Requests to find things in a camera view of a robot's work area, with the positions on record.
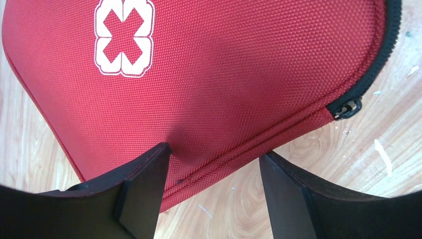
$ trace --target wooden floor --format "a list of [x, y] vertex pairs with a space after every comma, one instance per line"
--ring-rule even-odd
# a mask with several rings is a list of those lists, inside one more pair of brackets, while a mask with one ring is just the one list
[[[4, 3], [1, 0], [1, 13]], [[396, 49], [364, 97], [363, 110], [276, 152], [324, 179], [361, 192], [393, 197], [422, 190], [421, 22], [422, 1], [403, 0]], [[65, 154], [3, 51], [0, 64], [0, 183], [30, 192], [77, 184]], [[258, 162], [162, 213], [156, 238], [272, 238]]]

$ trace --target red fabric case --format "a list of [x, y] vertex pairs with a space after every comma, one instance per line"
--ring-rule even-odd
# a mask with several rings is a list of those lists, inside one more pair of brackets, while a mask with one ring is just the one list
[[333, 121], [399, 20], [395, 0], [8, 0], [2, 40], [82, 181], [169, 142], [164, 211]]

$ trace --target white paint fleck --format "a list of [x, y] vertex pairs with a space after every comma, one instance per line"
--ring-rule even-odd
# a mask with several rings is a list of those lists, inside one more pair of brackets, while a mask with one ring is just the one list
[[204, 212], [206, 212], [206, 213], [208, 214], [208, 216], [209, 216], [210, 218], [212, 218], [211, 213], [209, 213], [207, 210], [205, 210], [205, 208], [204, 208], [201, 204], [199, 204], [199, 206], [202, 208], [202, 210], [203, 210]]
[[343, 135], [344, 135], [344, 136], [348, 136], [350, 132], [351, 132], [351, 130], [349, 130], [349, 128], [348, 128], [348, 127], [346, 127], [346, 128], [343, 130]]
[[381, 143], [377, 139], [374, 140], [374, 143], [375, 143], [375, 150], [380, 153], [381, 158], [383, 159], [385, 165], [387, 166], [387, 175], [389, 177], [392, 177], [393, 176], [393, 165], [391, 164], [390, 157], [387, 155], [383, 146], [381, 145]]
[[414, 66], [410, 69], [410, 72], [408, 74], [408, 76], [410, 76], [411, 74], [415, 73], [417, 70], [419, 70], [419, 66]]

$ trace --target zipper pull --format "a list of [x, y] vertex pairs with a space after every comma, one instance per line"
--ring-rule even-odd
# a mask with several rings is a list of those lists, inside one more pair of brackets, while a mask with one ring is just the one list
[[357, 98], [339, 107], [334, 113], [335, 120], [348, 119], [357, 114], [362, 109], [362, 99]]

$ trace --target zipper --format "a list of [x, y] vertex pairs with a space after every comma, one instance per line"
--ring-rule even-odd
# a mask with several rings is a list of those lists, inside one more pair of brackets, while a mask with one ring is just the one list
[[335, 120], [348, 119], [362, 109], [362, 96], [368, 91], [372, 83], [374, 83], [393, 51], [400, 30], [402, 1], [387, 0], [386, 15], [385, 37], [375, 61], [355, 85], [337, 100], [326, 106]]

